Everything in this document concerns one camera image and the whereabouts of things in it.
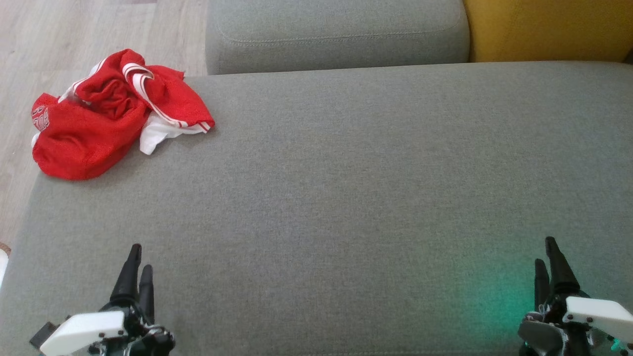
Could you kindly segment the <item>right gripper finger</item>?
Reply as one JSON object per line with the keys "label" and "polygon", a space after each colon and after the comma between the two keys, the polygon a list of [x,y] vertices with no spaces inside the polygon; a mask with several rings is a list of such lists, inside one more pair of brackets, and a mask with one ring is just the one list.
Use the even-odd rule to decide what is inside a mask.
{"label": "right gripper finger", "polygon": [[554,298],[563,295],[581,297],[582,291],[576,275],[574,275],[567,258],[560,250],[554,237],[545,238],[545,252],[549,259],[551,272],[548,297]]}
{"label": "right gripper finger", "polygon": [[545,313],[550,294],[550,277],[542,259],[534,261],[534,307],[537,312]]}

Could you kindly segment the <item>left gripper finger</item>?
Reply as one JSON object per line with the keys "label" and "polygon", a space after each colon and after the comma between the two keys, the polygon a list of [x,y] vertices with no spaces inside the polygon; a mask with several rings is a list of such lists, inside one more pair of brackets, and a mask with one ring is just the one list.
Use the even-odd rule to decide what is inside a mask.
{"label": "left gripper finger", "polygon": [[109,298],[112,306],[132,306],[138,301],[137,282],[141,256],[141,245],[133,244]]}
{"label": "left gripper finger", "polygon": [[139,306],[147,324],[155,323],[153,268],[146,265],[142,269],[139,290]]}

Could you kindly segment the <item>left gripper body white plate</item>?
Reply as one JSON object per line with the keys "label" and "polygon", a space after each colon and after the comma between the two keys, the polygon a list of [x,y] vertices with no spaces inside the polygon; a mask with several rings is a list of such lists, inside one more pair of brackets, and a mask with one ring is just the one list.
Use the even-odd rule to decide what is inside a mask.
{"label": "left gripper body white plate", "polygon": [[41,356],[169,356],[176,337],[160,324],[147,324],[138,304],[106,305],[97,312],[71,315],[59,325],[40,329]]}

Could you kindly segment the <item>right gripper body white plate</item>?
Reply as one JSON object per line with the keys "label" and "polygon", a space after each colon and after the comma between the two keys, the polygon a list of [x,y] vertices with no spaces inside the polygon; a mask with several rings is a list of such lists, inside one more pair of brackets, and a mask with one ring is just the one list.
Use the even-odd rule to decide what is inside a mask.
{"label": "right gripper body white plate", "polygon": [[633,316],[615,301],[556,297],[522,319],[520,356],[632,354]]}

